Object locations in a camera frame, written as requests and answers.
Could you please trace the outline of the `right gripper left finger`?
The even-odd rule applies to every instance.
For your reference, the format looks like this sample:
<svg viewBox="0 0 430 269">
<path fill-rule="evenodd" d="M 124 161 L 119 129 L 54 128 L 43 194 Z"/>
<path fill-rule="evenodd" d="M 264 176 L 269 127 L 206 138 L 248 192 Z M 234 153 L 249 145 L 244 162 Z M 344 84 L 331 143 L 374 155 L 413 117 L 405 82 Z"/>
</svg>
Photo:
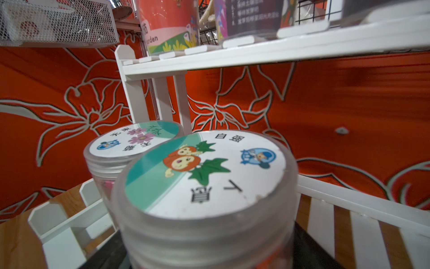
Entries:
<svg viewBox="0 0 430 269">
<path fill-rule="evenodd" d="M 128 269 L 129 255 L 120 231 L 95 252 L 79 269 Z"/>
</svg>

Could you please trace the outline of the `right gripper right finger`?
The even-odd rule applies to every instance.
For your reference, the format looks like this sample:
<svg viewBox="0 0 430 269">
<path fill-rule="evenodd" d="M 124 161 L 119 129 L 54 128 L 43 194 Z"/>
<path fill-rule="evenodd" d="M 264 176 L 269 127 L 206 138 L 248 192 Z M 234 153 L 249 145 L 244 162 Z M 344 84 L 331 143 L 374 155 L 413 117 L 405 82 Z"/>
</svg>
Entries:
<svg viewBox="0 0 430 269">
<path fill-rule="evenodd" d="M 294 269 L 344 269 L 297 222 L 293 240 Z"/>
</svg>

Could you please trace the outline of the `white slatted wooden shelf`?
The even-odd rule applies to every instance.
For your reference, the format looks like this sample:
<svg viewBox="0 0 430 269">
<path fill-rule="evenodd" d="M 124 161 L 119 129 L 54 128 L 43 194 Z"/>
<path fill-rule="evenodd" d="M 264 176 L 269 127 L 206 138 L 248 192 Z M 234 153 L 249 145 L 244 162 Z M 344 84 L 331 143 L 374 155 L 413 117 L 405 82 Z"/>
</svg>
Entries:
<svg viewBox="0 0 430 269">
<path fill-rule="evenodd" d="M 324 44 L 269 41 L 177 60 L 139 64 L 148 74 L 186 72 L 193 131 L 242 129 L 287 145 L 301 174 L 421 210 L 430 208 L 430 53 L 304 60 L 327 48 L 340 52 L 336 31 Z M 37 163 L 50 149 L 51 170 L 88 176 L 82 150 L 91 139 L 131 120 L 113 50 L 41 49 L 38 69 L 60 82 L 27 109 L 48 129 Z"/>
</svg>

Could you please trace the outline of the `seed jar flower lid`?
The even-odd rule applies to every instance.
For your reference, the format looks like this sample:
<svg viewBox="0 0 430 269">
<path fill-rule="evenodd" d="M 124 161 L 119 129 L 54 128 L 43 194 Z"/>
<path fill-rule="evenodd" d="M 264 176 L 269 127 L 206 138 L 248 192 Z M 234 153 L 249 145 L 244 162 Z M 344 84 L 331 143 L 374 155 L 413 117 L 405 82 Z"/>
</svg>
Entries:
<svg viewBox="0 0 430 269">
<path fill-rule="evenodd" d="M 183 127 L 179 123 L 149 121 L 110 131 L 85 147 L 84 158 L 88 171 L 115 227 L 118 224 L 112 213 L 111 196 L 120 173 L 146 151 L 183 135 Z"/>
</svg>

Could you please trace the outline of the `seed jar strawberry lid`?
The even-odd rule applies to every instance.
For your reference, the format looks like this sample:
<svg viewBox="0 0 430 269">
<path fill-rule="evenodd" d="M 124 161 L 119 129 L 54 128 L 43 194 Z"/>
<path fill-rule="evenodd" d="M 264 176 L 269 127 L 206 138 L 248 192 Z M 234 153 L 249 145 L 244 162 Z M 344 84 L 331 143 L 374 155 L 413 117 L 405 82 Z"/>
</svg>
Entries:
<svg viewBox="0 0 430 269">
<path fill-rule="evenodd" d="M 128 164 L 112 211 L 135 269 L 290 269 L 297 181 L 275 139 L 203 131 Z"/>
</svg>

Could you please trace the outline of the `small clear cup red seeds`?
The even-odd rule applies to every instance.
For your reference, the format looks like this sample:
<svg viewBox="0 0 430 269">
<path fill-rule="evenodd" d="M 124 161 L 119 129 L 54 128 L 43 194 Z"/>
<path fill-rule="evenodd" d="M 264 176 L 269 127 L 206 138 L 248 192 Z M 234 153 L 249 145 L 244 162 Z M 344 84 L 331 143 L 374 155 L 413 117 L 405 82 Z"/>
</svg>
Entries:
<svg viewBox="0 0 430 269">
<path fill-rule="evenodd" d="M 136 5 L 148 55 L 200 45 L 197 1 L 139 0 Z"/>
</svg>

